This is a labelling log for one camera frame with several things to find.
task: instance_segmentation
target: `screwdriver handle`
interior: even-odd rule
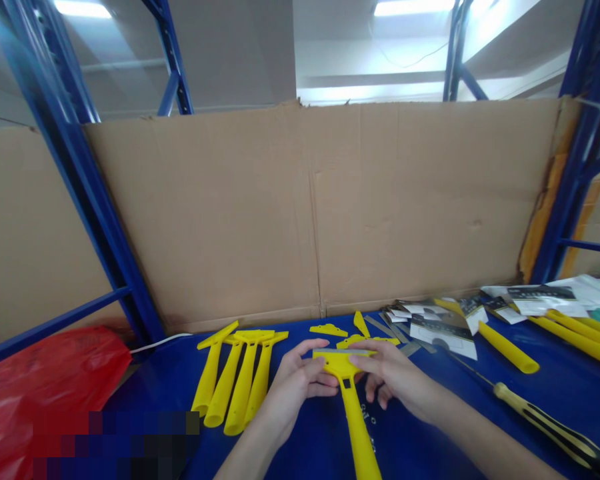
[[[544,432],[554,443],[583,467],[600,474],[600,447],[594,442],[551,418],[534,404],[519,397],[502,382],[493,387],[493,393],[516,410],[532,425]]]

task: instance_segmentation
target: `ceiling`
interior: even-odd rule
[[[154,114],[167,84],[155,22],[141,0],[102,3],[112,19],[65,18],[96,108],[104,120]],[[296,96],[316,105],[441,99],[448,13],[374,17],[375,0],[169,4],[198,113]],[[496,0],[472,16],[465,62],[489,98],[556,95],[582,4]],[[459,99],[473,98],[462,87]],[[19,123],[33,118],[0,48],[0,127]]]

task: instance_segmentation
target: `blue work surface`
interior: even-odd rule
[[[380,320],[377,313],[371,315]],[[304,339],[328,338],[330,347],[335,348],[341,337],[309,332],[310,326],[324,323],[333,323],[350,335],[358,333],[352,315],[276,325],[276,331],[288,330],[289,338],[273,347],[270,380],[282,356]],[[492,318],[489,325],[534,358],[540,364],[540,371],[525,375],[480,335],[475,338],[478,362],[470,359],[466,362],[475,365],[493,382],[504,382],[512,391],[600,446],[600,362],[531,322],[506,325]],[[372,336],[384,336],[374,326],[368,326]],[[179,338],[157,348],[112,396],[105,410],[188,411],[207,360],[207,350],[197,350],[196,344],[207,336]],[[219,373],[229,350],[228,345],[223,346]],[[593,478],[588,470],[576,464],[544,434],[498,400],[482,380],[440,348],[438,350],[438,353],[430,354],[420,349],[410,358],[426,374],[452,390],[567,478]],[[482,477],[442,432],[416,419],[398,400],[392,400],[388,410],[382,411],[377,402],[367,404],[363,382],[358,384],[357,390],[361,404],[369,412],[367,428],[385,480]],[[237,438],[224,436],[222,427],[208,429],[202,426],[197,454],[189,460],[181,478],[213,478]],[[355,478],[340,395],[305,402],[291,438],[276,454],[267,478]]]

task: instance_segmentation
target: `red plastic bag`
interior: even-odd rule
[[[131,362],[105,327],[48,337],[0,362],[0,480],[33,477],[33,423],[102,410]]]

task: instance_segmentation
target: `blue steel frame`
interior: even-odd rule
[[[556,279],[570,247],[600,251],[599,243],[572,239],[591,180],[600,173],[600,0],[585,2],[560,95],[582,98],[583,111],[535,262],[532,283]]]
[[[462,62],[465,51],[465,36],[467,23],[473,0],[455,0],[451,11],[451,31],[449,33],[449,48],[447,50],[447,70],[445,71],[445,90],[443,101],[458,100],[458,87],[462,79],[476,100],[488,100],[469,69]]]
[[[167,0],[143,0],[156,17],[169,82],[159,108],[191,99]],[[0,42],[82,218],[113,291],[0,344],[0,361],[119,301],[140,345],[165,338],[141,270],[125,236],[81,124],[99,122],[63,20],[49,0],[0,0]]]

